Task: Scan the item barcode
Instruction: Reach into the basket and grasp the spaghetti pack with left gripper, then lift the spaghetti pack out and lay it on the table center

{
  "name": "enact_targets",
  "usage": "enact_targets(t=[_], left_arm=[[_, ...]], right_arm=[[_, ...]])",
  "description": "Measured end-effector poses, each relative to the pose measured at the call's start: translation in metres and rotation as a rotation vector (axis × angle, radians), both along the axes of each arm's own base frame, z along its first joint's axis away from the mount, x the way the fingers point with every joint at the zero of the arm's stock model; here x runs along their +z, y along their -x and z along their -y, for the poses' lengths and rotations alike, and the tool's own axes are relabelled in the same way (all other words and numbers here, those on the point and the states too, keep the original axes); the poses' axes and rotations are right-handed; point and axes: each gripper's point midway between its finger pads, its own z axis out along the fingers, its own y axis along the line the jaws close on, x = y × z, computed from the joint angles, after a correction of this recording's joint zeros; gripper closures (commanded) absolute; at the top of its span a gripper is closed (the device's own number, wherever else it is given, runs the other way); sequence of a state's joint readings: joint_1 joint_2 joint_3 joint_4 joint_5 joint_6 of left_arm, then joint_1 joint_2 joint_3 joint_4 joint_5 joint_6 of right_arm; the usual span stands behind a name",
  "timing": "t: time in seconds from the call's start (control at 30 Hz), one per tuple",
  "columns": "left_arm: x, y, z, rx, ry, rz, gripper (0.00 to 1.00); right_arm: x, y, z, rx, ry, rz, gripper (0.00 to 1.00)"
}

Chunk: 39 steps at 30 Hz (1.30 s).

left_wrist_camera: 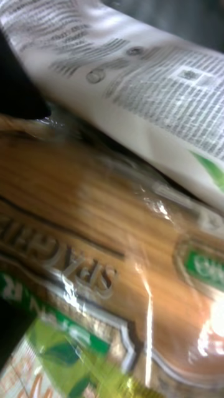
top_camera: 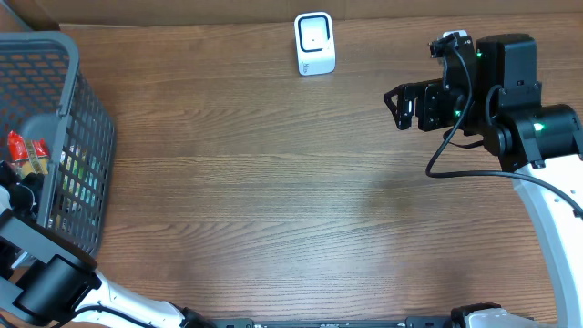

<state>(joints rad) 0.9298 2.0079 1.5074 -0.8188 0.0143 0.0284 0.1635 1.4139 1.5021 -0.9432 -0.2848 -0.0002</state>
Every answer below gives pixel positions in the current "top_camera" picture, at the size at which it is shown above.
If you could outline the orange spaghetti packet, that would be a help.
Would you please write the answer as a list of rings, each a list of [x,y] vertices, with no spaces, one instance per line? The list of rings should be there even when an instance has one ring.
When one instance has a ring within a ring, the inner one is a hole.
[[[22,178],[31,173],[48,174],[49,149],[43,139],[25,139],[15,131],[10,131],[7,146]]]

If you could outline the green snack packet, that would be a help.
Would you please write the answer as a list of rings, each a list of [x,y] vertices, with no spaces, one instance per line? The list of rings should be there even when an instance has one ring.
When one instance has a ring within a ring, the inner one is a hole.
[[[81,160],[86,160],[87,158],[87,153],[79,146],[70,146],[69,151],[72,152],[75,156],[81,158]],[[80,161],[68,156],[65,151],[61,153],[60,164],[64,165],[66,171],[74,177],[71,178],[71,176],[68,176],[67,174],[64,176],[63,190],[68,191],[74,197],[87,201],[89,197],[87,195],[87,188],[82,186],[80,181],[83,180],[84,182],[87,182],[88,177],[80,163]],[[81,208],[81,205],[79,205],[75,200],[67,199],[65,204],[66,213],[76,212]]]

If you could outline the teal tissue packet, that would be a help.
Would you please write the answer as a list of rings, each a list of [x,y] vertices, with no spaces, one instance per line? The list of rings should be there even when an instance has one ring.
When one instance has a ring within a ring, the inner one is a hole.
[[[86,183],[89,186],[89,189],[86,191],[86,203],[90,206],[94,206],[96,202],[96,191],[99,183],[98,174],[101,172],[101,164],[96,157],[92,157],[87,164],[91,167],[91,171],[89,171],[86,176]]]

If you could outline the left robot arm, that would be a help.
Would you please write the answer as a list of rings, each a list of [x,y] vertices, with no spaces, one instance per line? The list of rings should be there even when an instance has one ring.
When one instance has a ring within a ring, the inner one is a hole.
[[[32,219],[40,174],[21,179],[1,164],[1,308],[35,326],[211,327],[188,307],[110,282],[76,245]]]

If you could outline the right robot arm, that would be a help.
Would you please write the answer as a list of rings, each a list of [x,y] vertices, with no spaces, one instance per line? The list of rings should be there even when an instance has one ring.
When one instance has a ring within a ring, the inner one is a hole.
[[[569,105],[546,106],[537,44],[527,34],[473,39],[444,33],[430,46],[437,79],[404,83],[384,101],[401,130],[442,130],[474,138],[499,161],[527,214],[546,262],[557,325],[582,324],[582,123]]]

